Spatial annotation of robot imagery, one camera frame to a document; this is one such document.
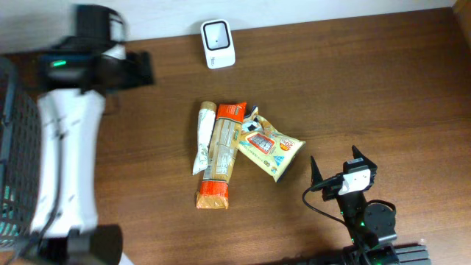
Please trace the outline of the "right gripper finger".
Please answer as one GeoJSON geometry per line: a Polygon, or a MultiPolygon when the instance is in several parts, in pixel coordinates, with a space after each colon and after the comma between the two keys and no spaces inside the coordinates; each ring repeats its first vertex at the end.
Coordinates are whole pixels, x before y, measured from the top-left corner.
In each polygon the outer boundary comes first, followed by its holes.
{"type": "Polygon", "coordinates": [[[378,166],[373,163],[366,155],[364,155],[355,145],[352,145],[353,158],[355,162],[353,163],[354,169],[369,169],[371,173],[375,173],[378,169],[378,166]]]}
{"type": "Polygon", "coordinates": [[[318,191],[322,189],[323,185],[323,178],[320,173],[319,167],[313,156],[311,156],[311,187],[309,188],[310,191],[318,191]]]}

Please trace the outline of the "yellow snack chip bag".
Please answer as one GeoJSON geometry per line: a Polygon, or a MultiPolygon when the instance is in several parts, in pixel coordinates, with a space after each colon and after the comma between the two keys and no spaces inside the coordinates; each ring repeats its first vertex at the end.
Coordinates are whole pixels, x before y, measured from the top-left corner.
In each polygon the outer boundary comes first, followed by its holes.
{"type": "Polygon", "coordinates": [[[279,132],[259,114],[257,106],[245,115],[238,150],[278,183],[305,142],[279,132]]]}

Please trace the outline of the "orange long pasta packet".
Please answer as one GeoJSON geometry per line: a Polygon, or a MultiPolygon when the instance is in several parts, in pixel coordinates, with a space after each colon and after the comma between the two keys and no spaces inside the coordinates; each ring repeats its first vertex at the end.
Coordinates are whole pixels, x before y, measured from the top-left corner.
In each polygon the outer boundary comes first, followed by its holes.
{"type": "Polygon", "coordinates": [[[229,182],[247,103],[219,105],[209,145],[209,162],[196,193],[198,209],[229,208],[229,182]]]}

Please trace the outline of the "white beige tube packet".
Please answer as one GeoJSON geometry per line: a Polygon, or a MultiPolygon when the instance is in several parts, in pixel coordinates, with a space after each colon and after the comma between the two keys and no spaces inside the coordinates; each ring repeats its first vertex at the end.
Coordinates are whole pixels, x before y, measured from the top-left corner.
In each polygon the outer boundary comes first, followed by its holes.
{"type": "Polygon", "coordinates": [[[209,146],[216,120],[217,106],[214,102],[204,101],[198,113],[197,152],[192,175],[206,170],[209,164],[209,146]]]}

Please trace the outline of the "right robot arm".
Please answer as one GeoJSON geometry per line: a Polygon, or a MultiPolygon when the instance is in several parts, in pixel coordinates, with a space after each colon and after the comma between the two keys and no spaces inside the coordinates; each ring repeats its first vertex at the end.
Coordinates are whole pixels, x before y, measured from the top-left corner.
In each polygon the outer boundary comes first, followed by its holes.
{"type": "Polygon", "coordinates": [[[399,264],[392,242],[395,232],[396,207],[380,200],[366,200],[364,193],[375,182],[378,166],[352,146],[353,159],[343,163],[342,172],[323,179],[314,158],[311,158],[311,186],[302,194],[302,201],[311,210],[344,225],[353,243],[341,259],[344,264],[399,264]],[[327,202],[337,201],[342,218],[336,218],[309,204],[306,195],[320,191],[327,202]]]}

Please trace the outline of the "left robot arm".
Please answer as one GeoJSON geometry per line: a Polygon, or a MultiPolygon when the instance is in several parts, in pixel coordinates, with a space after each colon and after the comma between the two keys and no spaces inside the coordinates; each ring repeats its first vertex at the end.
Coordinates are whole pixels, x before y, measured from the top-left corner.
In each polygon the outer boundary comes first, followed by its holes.
{"type": "Polygon", "coordinates": [[[1,61],[1,246],[34,264],[128,264],[121,228],[98,223],[96,142],[107,93],[151,85],[152,64],[109,7],[77,5],[75,27],[39,57],[36,100],[1,61]]]}

